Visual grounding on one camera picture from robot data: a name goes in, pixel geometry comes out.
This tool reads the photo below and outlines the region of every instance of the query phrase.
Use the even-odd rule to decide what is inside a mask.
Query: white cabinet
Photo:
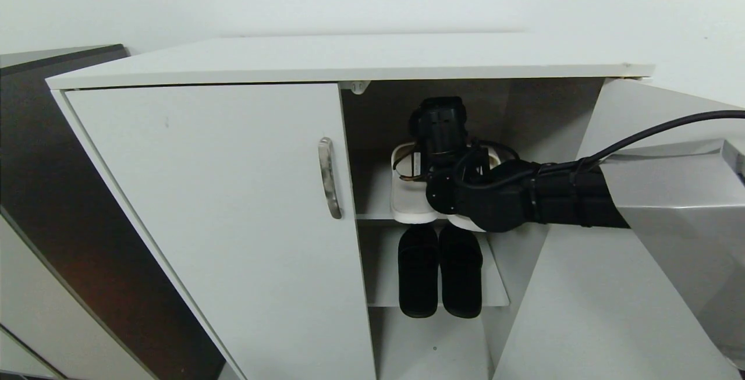
[[[498,366],[512,370],[516,361],[541,358],[515,356],[530,343],[510,345],[508,338],[519,334],[513,326],[530,324],[517,315],[549,228],[481,238],[481,316],[458,319],[440,307],[430,319],[405,317],[396,299],[404,227],[388,208],[388,163],[391,149],[409,139],[410,112],[426,97],[447,95],[463,97],[471,135],[510,144],[529,160],[573,160],[606,78],[654,70],[649,59],[626,58],[613,46],[541,44],[522,34],[227,38],[48,83],[112,194],[238,377],[496,373],[511,380],[519,370]],[[349,80],[372,82],[355,95],[340,91]],[[617,90],[607,88],[606,96]],[[334,180],[325,186],[322,139],[332,142]],[[327,201],[332,187],[341,219]],[[661,324],[665,340],[681,340],[666,336],[676,324]],[[696,333],[686,340],[710,346]],[[585,345],[571,346],[580,351],[560,364],[582,363]],[[684,359],[682,350],[660,346],[659,353]],[[649,354],[636,363],[655,360]],[[719,356],[697,375],[722,377],[726,370],[710,370],[721,363]],[[631,364],[622,374],[639,372]]]

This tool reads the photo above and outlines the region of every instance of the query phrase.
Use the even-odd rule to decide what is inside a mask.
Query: gray metal panel
[[[719,350],[745,368],[743,155],[725,140],[623,150],[613,202]]]

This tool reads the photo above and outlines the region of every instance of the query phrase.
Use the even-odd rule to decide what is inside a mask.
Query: open cabinet door
[[[607,80],[577,157],[717,109],[734,107],[635,80]],[[693,123],[634,147],[711,138],[743,151],[745,126]],[[740,377],[632,230],[552,225],[495,374],[495,380],[514,378]]]
[[[64,96],[109,188],[241,377],[375,378],[337,85]]]

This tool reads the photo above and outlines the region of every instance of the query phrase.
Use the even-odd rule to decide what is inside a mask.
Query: black cable
[[[697,123],[706,120],[721,120],[723,118],[745,119],[745,111],[739,109],[725,109],[723,111],[701,112],[700,114],[687,115],[686,117],[676,118],[666,123],[655,125],[654,127],[648,128],[644,131],[640,131],[633,136],[626,137],[622,141],[618,141],[618,143],[612,144],[611,146],[606,147],[596,154],[591,155],[587,158],[586,162],[588,164],[594,164],[604,159],[608,155],[614,154],[614,152],[623,149],[629,144],[636,143],[639,140],[642,140],[649,136],[654,136],[655,134],[662,133],[663,131],[671,130],[673,128],[676,128],[677,126],[689,125],[690,123]]]
[[[545,165],[544,167],[542,167],[541,173],[554,173],[569,171],[572,169],[578,170],[576,168],[579,165],[585,164],[592,168],[598,165],[598,163],[601,162],[601,160],[606,158],[608,155],[614,154],[614,152],[617,152],[618,150],[623,149],[624,147],[630,144],[634,144],[637,141],[640,141],[649,136],[654,136],[655,134],[671,130],[678,126],[689,125],[689,123],[697,123],[700,121],[718,120],[724,118],[745,119],[745,111],[739,109],[726,109],[722,111],[701,112],[700,114],[686,115],[681,118],[676,118],[674,120],[661,123],[660,125],[653,126],[652,128],[648,128],[646,130],[640,131],[639,133],[626,137],[622,141],[618,141],[617,143],[606,147],[605,149],[597,152],[594,155],[591,155],[590,157],[586,157],[574,162],[558,163],[556,165]],[[463,181],[463,174],[459,175],[459,173],[464,170],[462,170],[461,168],[465,168],[465,163],[471,157],[471,155],[473,155],[473,152],[468,152],[468,154],[464,155],[462,158],[460,158],[460,160],[458,160],[458,163],[456,163],[455,167],[453,168],[453,179],[456,186],[465,187],[466,189],[497,189],[497,187],[506,186],[507,184],[518,182],[520,179],[535,174],[535,171],[522,171],[520,173],[514,174],[513,176],[510,176],[509,178],[500,179],[499,181],[495,181],[490,184],[469,184]]]

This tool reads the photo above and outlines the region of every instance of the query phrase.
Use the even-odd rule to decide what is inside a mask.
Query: black slipper
[[[449,224],[439,233],[442,305],[453,316],[470,319],[481,314],[481,264],[484,257],[476,236]]]
[[[399,240],[399,306],[408,317],[437,311],[437,233],[428,224],[409,227]]]

